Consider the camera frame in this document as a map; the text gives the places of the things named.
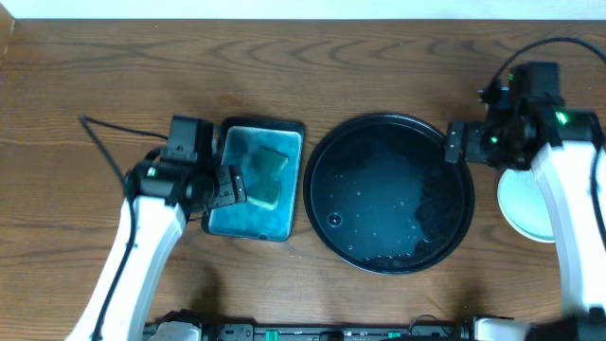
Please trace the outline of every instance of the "cable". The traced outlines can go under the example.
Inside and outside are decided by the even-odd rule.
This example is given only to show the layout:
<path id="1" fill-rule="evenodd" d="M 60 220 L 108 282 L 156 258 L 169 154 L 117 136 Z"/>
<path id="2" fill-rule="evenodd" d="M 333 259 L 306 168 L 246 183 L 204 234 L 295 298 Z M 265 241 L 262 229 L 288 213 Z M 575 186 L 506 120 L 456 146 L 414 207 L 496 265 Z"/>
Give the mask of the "cable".
<path id="1" fill-rule="evenodd" d="M 415 318 L 410 325 L 408 326 L 408 335 L 412 335 L 413 334 L 413 328 L 415 327 L 415 325 L 417 324 L 417 322 L 422 319 L 423 317 L 431 317 L 433 318 L 435 321 L 439 322 L 439 318 L 433 316 L 432 314 L 420 314 L 419 316 L 417 316 L 417 318 Z M 446 334 L 446 336 L 451 337 L 452 335 L 449 332 L 446 332 L 446 329 L 444 328 L 444 326 L 439 326 L 442 331 Z"/>
<path id="2" fill-rule="evenodd" d="M 91 127 L 88 125 L 88 122 L 98 124 L 102 127 L 116 129 L 121 132 L 127 132 L 127 133 L 145 135 L 145 136 L 155 136 L 155 137 L 168 139 L 167 137 L 160 135 L 160 134 L 148 133 L 148 132 L 138 131 L 138 130 L 134 130 L 134 129 L 124 128 L 124 127 L 116 126 L 114 124 L 101 122 L 99 120 L 87 117 L 85 115 L 80 115 L 80 123 L 82 124 L 82 127 L 84 128 L 86 133 L 88 133 L 88 135 L 91 137 L 93 142 L 95 142 L 95 145 L 97 146 L 97 148 L 99 148 L 99 150 L 105 157 L 105 160 L 107 161 L 107 163 L 109 163 L 110 166 L 112 167 L 112 170 L 114 171 L 118 180 L 120 181 L 120 185 L 122 186 L 123 190 L 126 188 L 126 181 L 124 180 L 122 171 L 120 170 L 116 161 L 114 161 L 114 158 L 110 155 L 109 151 L 105 148 L 105 146 L 103 146 L 101 141 L 98 139 L 95 132 L 93 132 Z M 136 237 L 136 218 L 134 216 L 133 200 L 134 200 L 134 198 L 127 195 L 126 201 L 128 202 L 129 211 L 131 214 L 131 233 L 129 235 L 129 240 L 126 243 L 126 250 L 124 250 L 124 255 L 122 256 L 122 260 L 120 261 L 120 264 L 117 267 L 116 275 L 114 276 L 114 279 L 112 280 L 110 289 L 108 290 L 107 296 L 105 297 L 105 299 L 103 300 L 103 304 L 101 305 L 101 310 L 98 313 L 97 323 L 95 324 L 95 329 L 93 330 L 93 334 L 91 335 L 91 338 L 93 341 L 99 341 L 103 338 L 101 336 L 101 328 L 103 327 L 103 322 L 105 321 L 105 314 L 107 313 L 107 309 L 109 308 L 110 302 L 112 301 L 112 296 L 114 295 L 116 286 L 120 280 L 120 277 L 122 276 L 122 272 L 124 271 L 126 262 L 129 258 L 129 256 L 131 255 L 131 251 L 133 250 L 134 238 Z"/>
<path id="3" fill-rule="evenodd" d="M 588 50 L 594 52 L 594 54 L 596 54 L 606 64 L 606 54 L 604 54 L 604 52 L 602 52 L 599 48 L 583 41 L 582 39 L 570 38 L 570 37 L 554 37 L 554 38 L 543 39 L 538 42 L 534 42 L 529 45 L 526 45 L 526 46 L 520 48 L 519 50 L 517 50 L 515 53 L 513 53 L 513 55 L 511 55 L 511 57 L 509 57 L 501 65 L 501 67 L 499 67 L 499 69 L 496 71 L 494 76 L 492 76 L 492 79 L 490 80 L 489 86 L 487 88 L 489 88 L 491 85 L 498 82 L 498 79 L 501 76 L 501 74 L 503 73 L 503 71 L 505 71 L 505 69 L 511 64 L 511 62 L 513 62 L 513 60 L 515 60 L 518 56 L 520 56 L 521 54 L 527 52 L 528 50 L 530 50 L 534 47 L 552 44 L 552 43 L 571 43 L 571 44 L 583 46 L 583 47 L 587 48 Z M 606 226 L 604 226 L 604 218 L 602 217 L 601 208 L 599 206 L 599 199 L 597 197 L 597 190 L 598 190 L 598 188 L 597 188 L 597 160 L 599 159 L 599 152 L 602 148 L 601 147 L 602 143 L 603 143 L 603 141 L 600 141 L 600 143 L 597 144 L 597 146 L 596 146 L 596 156 L 594 157 L 594 161 L 592 162 L 591 190 L 590 191 L 591 191 L 592 203 L 594 205 L 594 214 L 596 215 L 597 227 L 599 229 L 599 234 L 602 238 L 602 243 L 604 244 L 604 248 L 606 248 Z"/>
<path id="4" fill-rule="evenodd" d="M 501 74 L 503 73 L 503 71 L 505 71 L 505 69 L 511 64 L 511 62 L 513 62 L 513 60 L 518 58 L 521 54 L 523 54 L 523 53 L 527 52 L 528 50 L 533 49 L 535 47 L 538 47 L 541 45 L 552 44 L 552 43 L 571 43 L 571 44 L 581 45 L 581 46 L 589 49 L 590 51 L 594 52 L 603 62 L 606 63 L 606 55 L 604 54 L 604 52 L 602 52 L 599 48 L 583 41 L 582 39 L 570 38 L 570 37 L 548 38 L 548 39 L 543 39 L 538 42 L 534 42 L 532 44 L 526 45 L 526 46 L 520 48 L 519 50 L 517 50 L 494 73 L 494 76 L 492 76 L 490 83 L 494 83 L 495 81 L 497 81 L 499 79 L 499 76 L 501 76 Z"/>
<path id="5" fill-rule="evenodd" d="M 80 121 L 82 121 L 82 117 L 84 117 L 84 120 L 86 120 L 86 121 L 98 124 L 98 125 L 100 125 L 102 127 L 105 127 L 105 128 L 116 129 L 116 130 L 119 130 L 121 132 L 132 133 L 132 134 L 137 134 L 137 135 L 158 137 L 158 138 L 162 138 L 162 139 L 166 139 L 166 140 L 169 139 L 169 137 L 166 136 L 166 135 L 157 134 L 157 133 L 150 133 L 150 132 L 145 132 L 145 131 L 140 131 L 140 130 L 136 130 L 136 129 L 125 128 L 125 127 L 120 127 L 120 126 L 116 126 L 116 125 L 111 124 L 111 123 L 102 122 L 102 121 L 96 120 L 94 118 L 86 117 L 86 116 L 80 116 Z"/>

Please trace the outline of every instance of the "white backdrop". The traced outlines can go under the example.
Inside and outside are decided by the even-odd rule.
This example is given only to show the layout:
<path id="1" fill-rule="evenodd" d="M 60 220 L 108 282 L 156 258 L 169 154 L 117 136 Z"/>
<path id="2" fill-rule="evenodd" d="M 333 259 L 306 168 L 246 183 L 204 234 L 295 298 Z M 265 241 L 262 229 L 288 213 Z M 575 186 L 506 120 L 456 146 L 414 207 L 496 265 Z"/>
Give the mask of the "white backdrop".
<path id="1" fill-rule="evenodd" d="M 17 19 L 606 19 L 606 0 L 0 0 Z"/>

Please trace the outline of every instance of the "green sponge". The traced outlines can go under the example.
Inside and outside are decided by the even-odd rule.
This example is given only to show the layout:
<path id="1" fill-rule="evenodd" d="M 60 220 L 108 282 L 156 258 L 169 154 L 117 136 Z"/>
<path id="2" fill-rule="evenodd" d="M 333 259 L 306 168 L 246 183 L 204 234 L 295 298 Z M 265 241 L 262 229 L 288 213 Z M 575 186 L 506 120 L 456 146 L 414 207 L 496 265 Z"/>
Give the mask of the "green sponge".
<path id="1" fill-rule="evenodd" d="M 251 204 L 275 209 L 280 196 L 279 175 L 288 163 L 288 157 L 260 148 L 252 157 L 255 183 L 246 189 Z"/>

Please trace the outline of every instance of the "wooden table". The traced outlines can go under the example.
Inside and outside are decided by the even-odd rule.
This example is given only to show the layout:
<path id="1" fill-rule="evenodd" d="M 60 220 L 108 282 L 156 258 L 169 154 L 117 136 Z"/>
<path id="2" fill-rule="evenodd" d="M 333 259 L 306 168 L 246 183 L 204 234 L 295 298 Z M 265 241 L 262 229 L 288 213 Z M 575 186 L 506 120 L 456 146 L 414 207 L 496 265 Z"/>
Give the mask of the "wooden table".
<path id="1" fill-rule="evenodd" d="M 481 119 L 476 91 L 505 57 L 562 35 L 606 46 L 606 24 L 591 22 L 18 22 L 0 73 L 0 339 L 64 338 L 113 243 L 121 191 L 78 114 L 163 134 L 174 114 L 299 119 L 304 170 L 326 133 L 362 113 L 402 112 L 442 131 L 455 118 Z M 606 119 L 604 71 L 593 55 L 558 45 L 529 59 L 561 62 L 568 103 Z M 157 143 L 98 133 L 123 170 Z M 287 242 L 209 236 L 190 223 L 148 319 L 181 308 L 259 323 L 559 316 L 554 245 L 509 227 L 496 171 L 471 170 L 469 233 L 427 271 L 378 276 L 344 263 L 313 232 L 299 187 Z"/>

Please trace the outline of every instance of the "black round tray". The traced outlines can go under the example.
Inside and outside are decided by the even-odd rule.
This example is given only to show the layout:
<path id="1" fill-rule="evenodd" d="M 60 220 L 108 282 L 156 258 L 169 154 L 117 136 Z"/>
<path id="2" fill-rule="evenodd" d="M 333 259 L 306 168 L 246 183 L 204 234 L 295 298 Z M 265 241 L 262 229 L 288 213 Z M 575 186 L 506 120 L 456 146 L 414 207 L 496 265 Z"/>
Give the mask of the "black round tray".
<path id="1" fill-rule="evenodd" d="M 433 266 L 461 243 L 473 216 L 465 162 L 444 161 L 444 134 L 413 117 L 354 118 L 315 148 L 305 171 L 308 217 L 346 262 L 380 274 Z"/>

